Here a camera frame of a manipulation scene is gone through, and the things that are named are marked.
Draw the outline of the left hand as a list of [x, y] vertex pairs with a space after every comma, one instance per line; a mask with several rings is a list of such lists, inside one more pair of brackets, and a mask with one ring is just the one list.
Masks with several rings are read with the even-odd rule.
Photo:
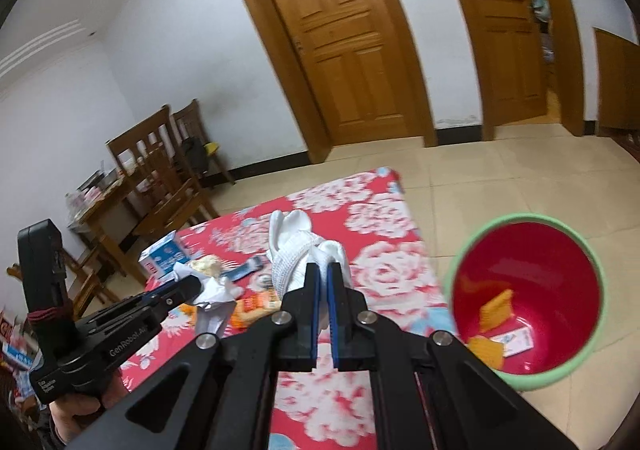
[[49, 411], [54, 440], [65, 446], [89, 425], [89, 416], [111, 409], [127, 395], [128, 390], [122, 382], [122, 372], [116, 371], [100, 399], [71, 394], [51, 402]]

